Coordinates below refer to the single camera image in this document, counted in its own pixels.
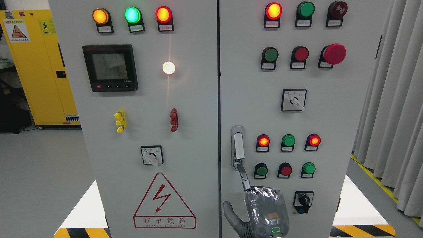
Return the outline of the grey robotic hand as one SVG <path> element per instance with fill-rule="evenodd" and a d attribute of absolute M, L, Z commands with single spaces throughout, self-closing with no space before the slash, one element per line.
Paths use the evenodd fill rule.
<path fill-rule="evenodd" d="M 289 217 L 280 190 L 251 186 L 242 164 L 237 165 L 244 188 L 244 201 L 249 221 L 243 222 L 234 213 L 230 202 L 223 203 L 224 215 L 240 238 L 282 238 L 289 231 Z"/>

